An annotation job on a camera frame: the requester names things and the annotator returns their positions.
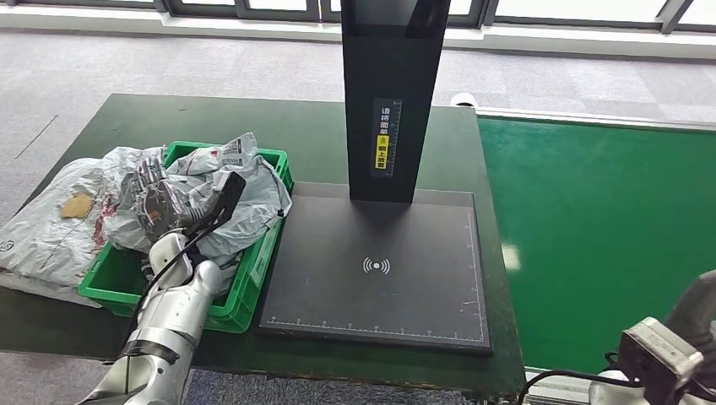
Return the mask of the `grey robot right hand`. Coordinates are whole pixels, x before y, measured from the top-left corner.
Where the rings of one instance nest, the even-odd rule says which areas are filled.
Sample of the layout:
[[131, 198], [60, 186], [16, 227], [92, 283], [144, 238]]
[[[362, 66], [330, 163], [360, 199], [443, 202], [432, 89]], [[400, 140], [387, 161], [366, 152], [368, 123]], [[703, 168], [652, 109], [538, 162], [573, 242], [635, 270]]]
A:
[[666, 317], [665, 325], [702, 353], [706, 364], [715, 362], [715, 270], [701, 274], [684, 291]]

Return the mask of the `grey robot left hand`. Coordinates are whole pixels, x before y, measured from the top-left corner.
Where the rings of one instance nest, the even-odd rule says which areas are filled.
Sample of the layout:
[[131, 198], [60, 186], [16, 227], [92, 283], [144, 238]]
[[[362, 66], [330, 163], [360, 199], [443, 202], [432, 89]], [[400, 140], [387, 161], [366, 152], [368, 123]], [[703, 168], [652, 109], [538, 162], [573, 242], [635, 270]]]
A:
[[132, 210], [150, 242], [156, 242], [169, 231], [193, 225], [190, 207], [169, 182], [157, 156], [139, 161], [133, 172], [133, 188]]

